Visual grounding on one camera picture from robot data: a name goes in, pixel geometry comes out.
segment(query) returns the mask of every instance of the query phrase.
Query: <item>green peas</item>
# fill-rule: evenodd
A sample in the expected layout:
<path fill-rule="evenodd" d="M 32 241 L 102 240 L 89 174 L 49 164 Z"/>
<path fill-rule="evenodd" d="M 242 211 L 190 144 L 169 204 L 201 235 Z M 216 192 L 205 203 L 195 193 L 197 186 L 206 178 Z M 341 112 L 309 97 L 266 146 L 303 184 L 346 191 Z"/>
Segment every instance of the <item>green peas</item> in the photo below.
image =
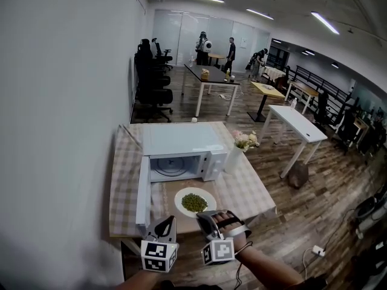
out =
<path fill-rule="evenodd" d="M 195 213 L 204 211 L 208 206 L 208 203 L 205 199 L 193 193 L 184 196 L 181 200 L 181 204 L 185 209 Z"/>

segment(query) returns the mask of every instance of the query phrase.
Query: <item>person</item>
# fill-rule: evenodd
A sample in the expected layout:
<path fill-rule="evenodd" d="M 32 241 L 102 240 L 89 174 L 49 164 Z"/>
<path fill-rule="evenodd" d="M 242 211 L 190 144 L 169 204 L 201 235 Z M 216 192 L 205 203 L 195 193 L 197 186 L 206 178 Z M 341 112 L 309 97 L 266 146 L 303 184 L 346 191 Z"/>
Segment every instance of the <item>person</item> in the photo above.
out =
<path fill-rule="evenodd" d="M 235 60 L 235 44 L 234 44 L 234 38 L 230 38 L 230 50 L 229 55 L 227 56 L 227 62 L 224 65 L 224 72 L 226 73 L 228 69 L 230 69 L 230 74 L 232 70 L 232 62 Z"/>
<path fill-rule="evenodd" d="M 232 218 L 231 214 L 219 213 L 213 218 L 216 223 L 222 222 L 228 218 Z M 235 222 L 230 225 L 226 225 L 224 228 L 220 228 L 221 233 L 229 232 L 235 228 L 240 227 L 239 222 Z M 234 249 L 239 251 L 247 245 L 247 239 L 245 233 L 241 233 L 233 238 Z M 269 256 L 266 256 L 262 251 L 255 249 L 252 246 L 248 246 L 243 249 L 237 256 L 244 266 L 246 266 L 254 276 L 268 289 L 317 289 L 317 288 L 305 288 L 303 287 L 306 282 L 302 276 L 296 272 L 290 266 L 275 260 Z M 118 287 L 115 290 L 151 290 L 158 282 L 158 279 L 162 273 L 140 271 Z M 161 290 L 184 290 L 192 289 L 190 287 L 175 287 L 170 281 L 161 283 Z M 216 290 L 220 289 L 218 286 L 200 286 L 201 290 Z"/>
<path fill-rule="evenodd" d="M 264 48 L 263 50 L 258 51 L 258 53 L 256 53 L 256 59 L 253 62 L 253 71 L 252 71 L 252 79 L 254 82 L 258 81 L 259 68 L 265 65 L 264 57 L 266 54 L 267 54 L 267 48 Z"/>
<path fill-rule="evenodd" d="M 196 64 L 197 65 L 208 65 L 208 53 L 205 53 L 203 51 L 203 45 L 207 39 L 207 34 L 205 31 L 202 31 L 200 33 L 200 37 L 196 42 L 196 52 L 197 58 L 196 58 Z"/>

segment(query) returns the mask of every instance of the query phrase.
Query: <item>flower vase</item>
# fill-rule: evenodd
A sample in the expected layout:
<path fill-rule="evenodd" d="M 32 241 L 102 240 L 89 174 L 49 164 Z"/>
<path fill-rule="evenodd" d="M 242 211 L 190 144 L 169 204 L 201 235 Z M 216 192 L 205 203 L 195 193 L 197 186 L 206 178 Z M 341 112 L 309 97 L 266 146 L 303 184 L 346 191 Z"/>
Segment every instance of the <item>flower vase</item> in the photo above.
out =
<path fill-rule="evenodd" d="M 234 174 L 236 167 L 238 166 L 241 156 L 243 154 L 243 150 L 233 146 L 232 150 L 229 152 L 227 156 L 226 162 L 224 164 L 224 171 L 228 174 Z"/>

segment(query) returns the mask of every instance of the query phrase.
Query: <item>checkered tablecloth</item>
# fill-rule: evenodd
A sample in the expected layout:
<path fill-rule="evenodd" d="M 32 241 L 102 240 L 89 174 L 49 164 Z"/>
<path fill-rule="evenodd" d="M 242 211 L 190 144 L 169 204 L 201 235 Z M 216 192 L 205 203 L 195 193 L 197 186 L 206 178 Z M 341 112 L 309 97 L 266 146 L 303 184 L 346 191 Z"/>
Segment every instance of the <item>checkered tablecloth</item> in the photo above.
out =
<path fill-rule="evenodd" d="M 209 124 L 230 150 L 233 147 L 233 138 L 225 125 L 220 121 Z M 111 237 L 140 236 L 135 226 L 135 212 L 142 158 L 142 133 L 143 124 L 119 126 L 117 131 L 110 189 Z M 166 214 L 163 211 L 163 201 L 166 196 L 163 194 L 163 184 L 167 182 L 152 183 L 151 218 L 153 219 Z M 223 208 L 231 210 L 240 219 L 258 217 L 255 219 L 258 221 L 260 217 L 272 218 L 276 215 L 276 206 L 272 197 L 244 155 L 233 175 L 222 172 L 214 184 Z"/>

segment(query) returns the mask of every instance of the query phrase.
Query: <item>table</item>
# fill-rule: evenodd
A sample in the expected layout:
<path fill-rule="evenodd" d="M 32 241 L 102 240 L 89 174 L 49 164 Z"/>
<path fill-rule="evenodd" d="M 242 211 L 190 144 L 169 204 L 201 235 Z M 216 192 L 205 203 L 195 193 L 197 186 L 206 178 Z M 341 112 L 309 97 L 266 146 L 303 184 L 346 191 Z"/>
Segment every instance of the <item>table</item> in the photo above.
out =
<path fill-rule="evenodd" d="M 226 57 L 223 55 L 208 54 L 208 56 L 210 57 L 209 65 L 211 65 L 212 58 L 216 58 L 215 65 L 219 65 L 219 59 L 226 59 Z"/>
<path fill-rule="evenodd" d="M 232 106 L 234 104 L 236 92 L 237 92 L 238 86 L 240 84 L 236 83 L 236 82 L 231 82 L 230 80 L 225 82 L 224 79 L 226 78 L 226 75 L 222 71 L 220 71 L 218 68 L 215 68 L 214 66 L 202 66 L 202 65 L 193 65 L 193 66 L 184 65 L 184 66 L 186 67 L 186 69 L 184 70 L 183 86 L 181 87 L 181 94 L 182 95 L 184 95 L 184 87 L 186 85 L 187 70 L 189 70 L 201 82 L 195 116 L 199 117 L 201 99 L 203 97 L 203 91 L 204 91 L 205 85 L 209 85 L 208 94 L 211 93 L 211 86 L 212 85 L 234 87 L 234 91 L 233 91 L 233 94 L 232 94 L 232 97 L 230 100 L 230 104 L 229 104 L 229 110 L 227 111 L 227 116 L 230 116 L 231 109 L 232 109 Z M 202 69 L 207 69 L 210 71 L 210 76 L 209 76 L 208 80 L 201 79 L 201 70 Z"/>
<path fill-rule="evenodd" d="M 369 126 L 363 120 L 361 120 L 360 118 L 357 118 L 357 117 L 355 118 L 355 121 L 353 124 L 357 128 L 357 132 L 356 132 L 356 136 L 355 136 L 354 140 L 357 140 L 357 144 L 360 144 L 360 142 L 363 140 L 365 134 L 368 132 Z M 363 133 L 359 137 L 359 139 L 357 139 L 357 136 L 359 135 L 361 130 L 363 130 Z M 350 142 L 350 145 L 348 145 L 348 147 L 351 147 L 352 145 L 353 145 L 353 141 Z"/>
<path fill-rule="evenodd" d="M 270 77 L 270 80 L 272 80 L 273 82 L 275 82 L 275 80 L 278 77 L 282 77 L 286 75 L 285 72 L 278 70 L 276 68 L 272 68 L 270 66 L 265 66 L 264 73 L 266 73 Z"/>
<path fill-rule="evenodd" d="M 219 139 L 230 150 L 234 140 L 225 125 L 221 121 L 207 124 L 213 127 Z M 140 164 L 143 156 L 143 125 L 119 126 L 117 130 L 109 202 L 110 237 L 120 239 L 135 254 L 139 254 L 140 251 L 133 238 L 140 237 L 140 232 L 135 225 L 135 212 Z M 245 155 L 242 155 L 234 174 L 222 172 L 216 181 L 203 182 L 200 179 L 188 179 L 152 183 L 152 220 L 169 214 L 165 210 L 165 196 L 168 196 L 168 187 L 174 188 L 176 183 L 182 184 L 183 187 L 195 186 L 198 188 L 209 185 L 219 199 L 217 209 L 231 210 L 250 225 L 256 224 L 262 218 L 276 216 L 276 205 L 273 199 Z M 175 215 L 178 234 L 200 230 L 194 219 L 186 217 L 190 220 L 186 222 L 187 219 L 181 219 L 184 217 L 181 215 Z"/>
<path fill-rule="evenodd" d="M 302 95 L 303 94 L 306 94 L 308 95 L 308 100 L 307 100 L 307 104 L 305 104 L 305 107 L 304 109 L 302 110 L 302 115 L 305 114 L 305 111 L 307 110 L 308 108 L 308 105 L 309 105 L 309 101 L 312 97 L 318 97 L 319 96 L 319 93 L 317 91 L 315 91 L 313 88 L 310 88 L 308 85 L 304 84 L 304 83 L 297 83 L 297 82 L 293 82 L 291 81 L 290 82 L 290 85 L 289 85 L 289 89 L 288 89 L 288 92 L 286 93 L 286 98 L 285 98 L 285 101 L 288 100 L 288 96 L 289 96 L 289 93 L 291 91 L 291 86 L 294 86 L 296 87 L 298 90 L 301 90 L 301 97 L 300 97 L 300 101 L 302 100 Z"/>
<path fill-rule="evenodd" d="M 270 124 L 270 120 L 272 119 L 273 114 L 275 114 L 275 116 L 277 116 L 277 118 L 282 121 L 281 130 L 279 131 L 277 137 L 274 140 L 275 144 L 279 143 L 281 136 L 286 129 L 286 125 L 288 125 L 293 131 L 295 131 L 302 140 L 296 153 L 280 175 L 281 178 L 284 178 L 293 166 L 293 164 L 297 161 L 298 157 L 304 150 L 307 143 L 315 143 L 315 145 L 308 154 L 307 158 L 305 159 L 304 164 L 309 162 L 310 158 L 313 156 L 313 154 L 319 147 L 321 141 L 326 140 L 327 136 L 322 133 L 313 123 L 307 120 L 303 115 L 298 113 L 297 110 L 292 109 L 290 106 L 269 105 L 269 108 L 270 111 L 266 118 L 261 134 L 258 138 L 259 144 L 262 142 L 262 139 Z"/>
<path fill-rule="evenodd" d="M 256 83 L 256 82 L 251 82 L 251 83 L 258 88 L 258 91 L 261 94 L 263 94 L 264 97 L 262 99 L 261 105 L 260 105 L 257 113 L 255 113 L 255 112 L 247 112 L 247 113 L 252 118 L 252 120 L 254 120 L 256 123 L 257 122 L 263 123 L 265 121 L 266 117 L 263 116 L 262 110 L 264 108 L 267 96 L 269 95 L 269 96 L 274 97 L 274 98 L 285 98 L 285 96 L 283 94 L 281 94 L 277 89 L 269 90 L 269 89 L 265 88 L 265 85 L 262 83 Z"/>

